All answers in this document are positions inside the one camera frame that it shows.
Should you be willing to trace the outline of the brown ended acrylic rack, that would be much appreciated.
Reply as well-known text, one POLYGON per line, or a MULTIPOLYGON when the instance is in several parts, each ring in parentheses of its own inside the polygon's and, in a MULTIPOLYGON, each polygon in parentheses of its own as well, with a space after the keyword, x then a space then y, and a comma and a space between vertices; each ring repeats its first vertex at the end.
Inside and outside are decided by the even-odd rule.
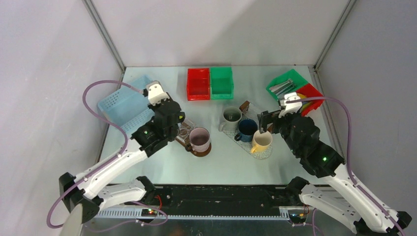
POLYGON ((249 119, 254 120, 258 125, 259 130, 259 122, 257 118, 257 114, 260 114, 263 112, 258 106, 256 106, 254 103, 251 103, 249 101, 245 101, 239 109, 241 110, 242 114, 249 119))

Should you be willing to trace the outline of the dark blue mug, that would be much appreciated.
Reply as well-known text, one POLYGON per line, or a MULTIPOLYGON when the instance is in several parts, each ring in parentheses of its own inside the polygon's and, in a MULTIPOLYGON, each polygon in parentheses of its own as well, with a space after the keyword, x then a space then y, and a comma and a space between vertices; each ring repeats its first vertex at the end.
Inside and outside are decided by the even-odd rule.
POLYGON ((258 130, 257 123, 252 119, 243 119, 238 124, 238 133, 235 135, 235 141, 244 143, 252 142, 255 132, 258 130))

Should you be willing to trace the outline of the clear acrylic holder rack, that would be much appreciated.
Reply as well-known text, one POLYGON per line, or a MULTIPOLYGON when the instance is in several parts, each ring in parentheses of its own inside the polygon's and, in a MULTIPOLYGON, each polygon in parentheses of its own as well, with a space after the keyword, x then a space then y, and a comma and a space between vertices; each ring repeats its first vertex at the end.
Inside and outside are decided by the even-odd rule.
POLYGON ((189 118, 186 118, 179 127, 179 134, 175 137, 175 140, 179 142, 182 146, 186 147, 189 142, 189 134, 191 131, 197 127, 197 124, 190 120, 189 118))

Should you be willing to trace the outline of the cream yellow mug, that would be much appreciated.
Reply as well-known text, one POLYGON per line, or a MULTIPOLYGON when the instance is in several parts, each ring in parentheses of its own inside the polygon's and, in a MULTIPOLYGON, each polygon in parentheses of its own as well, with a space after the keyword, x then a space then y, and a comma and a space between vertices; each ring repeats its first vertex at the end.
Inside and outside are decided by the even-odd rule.
POLYGON ((257 130, 252 139, 252 149, 250 153, 263 152, 269 148, 273 140, 272 134, 268 131, 261 133, 257 130))

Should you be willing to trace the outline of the grey mug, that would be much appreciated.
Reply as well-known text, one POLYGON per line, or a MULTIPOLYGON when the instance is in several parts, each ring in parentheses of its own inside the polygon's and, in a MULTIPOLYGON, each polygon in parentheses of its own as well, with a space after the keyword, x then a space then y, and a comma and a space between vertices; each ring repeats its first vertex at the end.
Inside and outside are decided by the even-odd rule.
POLYGON ((218 127, 219 132, 234 132, 242 118, 242 112, 237 107, 227 107, 222 113, 222 118, 218 127))

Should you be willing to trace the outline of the mauve pink mug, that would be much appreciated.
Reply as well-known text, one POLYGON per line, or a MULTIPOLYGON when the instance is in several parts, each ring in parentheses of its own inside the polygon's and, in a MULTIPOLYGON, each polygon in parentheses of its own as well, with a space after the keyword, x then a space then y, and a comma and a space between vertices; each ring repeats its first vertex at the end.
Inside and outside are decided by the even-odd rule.
POLYGON ((210 146, 210 134, 202 127, 196 127, 189 134, 189 144, 186 145, 187 152, 205 152, 210 146))

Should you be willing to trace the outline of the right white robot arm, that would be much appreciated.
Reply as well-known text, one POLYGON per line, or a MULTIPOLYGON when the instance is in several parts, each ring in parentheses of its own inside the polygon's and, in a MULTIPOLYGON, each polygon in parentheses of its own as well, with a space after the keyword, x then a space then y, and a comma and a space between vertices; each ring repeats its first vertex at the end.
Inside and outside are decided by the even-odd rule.
POLYGON ((264 111, 257 115, 259 131, 280 134, 292 154, 312 176, 331 186, 343 200, 327 197, 301 177, 287 185, 288 203, 317 208, 350 229, 357 236, 396 236, 409 226, 412 217, 379 200, 354 174, 345 159, 320 141, 320 129, 310 117, 264 111))

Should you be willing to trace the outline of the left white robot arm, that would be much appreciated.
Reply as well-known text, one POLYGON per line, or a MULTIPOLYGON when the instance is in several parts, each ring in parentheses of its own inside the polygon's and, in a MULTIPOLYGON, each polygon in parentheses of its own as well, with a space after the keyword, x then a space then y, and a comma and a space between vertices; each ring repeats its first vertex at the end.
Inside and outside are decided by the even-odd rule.
POLYGON ((133 165, 151 157, 174 141, 179 134, 179 124, 185 119, 180 105, 165 99, 155 105, 150 121, 127 137, 126 143, 115 154, 96 163, 77 175, 65 173, 59 177, 61 200, 72 212, 82 206, 82 223, 93 219, 101 210, 126 202, 149 205, 155 200, 155 187, 145 176, 125 184, 109 183, 133 165))

